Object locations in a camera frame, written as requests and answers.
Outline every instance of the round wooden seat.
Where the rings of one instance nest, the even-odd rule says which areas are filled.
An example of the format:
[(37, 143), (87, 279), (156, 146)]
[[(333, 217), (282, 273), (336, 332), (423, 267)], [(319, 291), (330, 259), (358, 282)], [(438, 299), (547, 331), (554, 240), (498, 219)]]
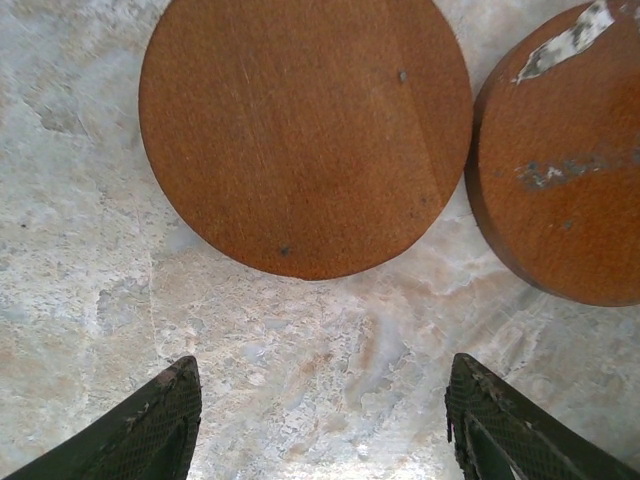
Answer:
[(471, 138), (464, 60), (429, 0), (174, 0), (139, 108), (180, 216), (226, 255), (303, 279), (410, 247)]
[(609, 1), (555, 17), (476, 102), (478, 225), (522, 278), (586, 304), (640, 302), (639, 13)]

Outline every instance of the wood grain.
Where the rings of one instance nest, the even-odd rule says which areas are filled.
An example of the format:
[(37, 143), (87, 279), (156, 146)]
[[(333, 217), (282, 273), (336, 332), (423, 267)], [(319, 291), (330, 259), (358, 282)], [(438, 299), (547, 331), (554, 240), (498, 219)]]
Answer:
[(251, 267), (339, 277), (411, 246), (468, 153), (469, 78), (428, 0), (175, 0), (140, 81), (160, 186)]
[(591, 305), (640, 302), (640, 31), (637, 1), (582, 53), (516, 81), (529, 55), (586, 6), (540, 27), (476, 101), (466, 183), (494, 251), (516, 274)]

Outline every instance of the marble floor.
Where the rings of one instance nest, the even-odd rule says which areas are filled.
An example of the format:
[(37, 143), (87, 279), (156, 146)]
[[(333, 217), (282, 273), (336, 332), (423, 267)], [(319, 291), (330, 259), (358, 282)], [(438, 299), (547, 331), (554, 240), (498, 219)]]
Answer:
[[(477, 91), (578, 2), (437, 3)], [(640, 469), (640, 309), (518, 280), (463, 188), (405, 254), (337, 281), (276, 278), (203, 243), (140, 140), (140, 65), (166, 4), (0, 2), (0, 476), (193, 354), (193, 480), (460, 480), (442, 402), (458, 351)]]

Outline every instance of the peeling paint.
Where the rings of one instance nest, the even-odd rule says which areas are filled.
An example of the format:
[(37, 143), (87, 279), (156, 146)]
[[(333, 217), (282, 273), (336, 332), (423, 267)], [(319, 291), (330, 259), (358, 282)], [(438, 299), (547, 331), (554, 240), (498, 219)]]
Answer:
[(627, 155), (620, 155), (606, 145), (597, 152), (577, 154), (569, 158), (548, 162), (529, 162), (517, 167), (515, 173), (518, 180), (531, 190), (564, 185), (584, 175), (613, 171), (625, 167), (640, 167), (640, 133), (636, 146)]
[(529, 55), (529, 60), (514, 82), (539, 77), (554, 66), (587, 50), (596, 38), (613, 25), (606, 0), (597, 0), (589, 6), (575, 25), (553, 37)]

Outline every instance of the gray marble surface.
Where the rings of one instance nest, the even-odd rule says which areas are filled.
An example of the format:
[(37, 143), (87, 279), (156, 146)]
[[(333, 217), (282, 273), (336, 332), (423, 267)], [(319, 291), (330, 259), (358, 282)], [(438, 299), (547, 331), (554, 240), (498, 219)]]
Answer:
[[(577, 2), (437, 3), (477, 91)], [(276, 278), (203, 243), (140, 140), (140, 66), (166, 4), (0, 2), (0, 476), (183, 354), (204, 386), (194, 480), (460, 480), (442, 402), (458, 351), (640, 468), (640, 310), (518, 280), (463, 188), (405, 254), (337, 281)]]

